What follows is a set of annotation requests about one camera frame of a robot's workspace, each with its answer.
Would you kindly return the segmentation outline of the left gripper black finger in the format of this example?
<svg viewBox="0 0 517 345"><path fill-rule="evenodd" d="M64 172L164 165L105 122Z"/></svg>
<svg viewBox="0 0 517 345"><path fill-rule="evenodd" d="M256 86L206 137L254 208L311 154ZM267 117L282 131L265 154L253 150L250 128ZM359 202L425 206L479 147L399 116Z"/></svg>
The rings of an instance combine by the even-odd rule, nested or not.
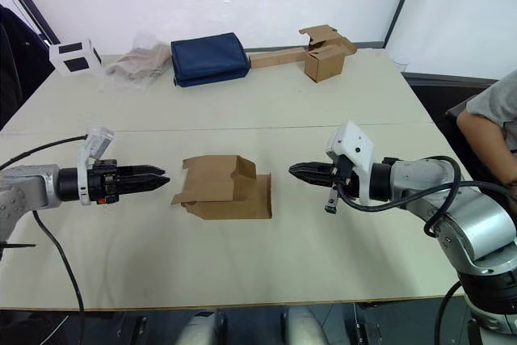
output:
<svg viewBox="0 0 517 345"><path fill-rule="evenodd" d="M166 172L163 169L151 165L117 167L117 174L120 177L133 177L137 175L164 175L165 173Z"/></svg>
<svg viewBox="0 0 517 345"><path fill-rule="evenodd" d="M122 176L117 179L117 193L119 195L127 195L153 191L169 182L170 179L163 175Z"/></svg>

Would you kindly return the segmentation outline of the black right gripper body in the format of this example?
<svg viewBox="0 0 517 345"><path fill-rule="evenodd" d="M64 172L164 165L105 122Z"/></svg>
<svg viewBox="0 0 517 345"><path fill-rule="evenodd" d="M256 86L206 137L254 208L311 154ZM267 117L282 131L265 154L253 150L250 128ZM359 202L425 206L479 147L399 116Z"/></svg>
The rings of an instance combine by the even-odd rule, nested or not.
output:
<svg viewBox="0 0 517 345"><path fill-rule="evenodd" d="M354 172L354 164L345 155L337 157L330 170L331 187L337 191L339 187L353 200L359 199L359 176Z"/></svg>

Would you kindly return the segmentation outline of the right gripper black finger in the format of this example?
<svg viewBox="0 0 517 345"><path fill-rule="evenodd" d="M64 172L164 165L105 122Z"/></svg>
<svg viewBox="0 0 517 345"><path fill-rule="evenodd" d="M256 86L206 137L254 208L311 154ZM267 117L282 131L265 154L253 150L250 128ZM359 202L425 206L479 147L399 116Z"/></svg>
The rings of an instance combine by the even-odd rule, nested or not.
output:
<svg viewBox="0 0 517 345"><path fill-rule="evenodd" d="M299 162L290 167L292 175L329 175L334 165L324 162Z"/></svg>
<svg viewBox="0 0 517 345"><path fill-rule="evenodd" d="M319 187L333 186L331 173L327 170L290 170L289 173L295 178L310 185Z"/></svg>

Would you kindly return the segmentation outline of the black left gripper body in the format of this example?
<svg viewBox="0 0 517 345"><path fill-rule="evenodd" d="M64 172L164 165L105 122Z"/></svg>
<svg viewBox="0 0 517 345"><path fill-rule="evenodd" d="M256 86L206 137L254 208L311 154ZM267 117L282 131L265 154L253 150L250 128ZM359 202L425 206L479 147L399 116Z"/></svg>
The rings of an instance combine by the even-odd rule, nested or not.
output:
<svg viewBox="0 0 517 345"><path fill-rule="evenodd" d="M96 204L114 204L119 201L117 189L117 161L97 160L87 171L88 195Z"/></svg>

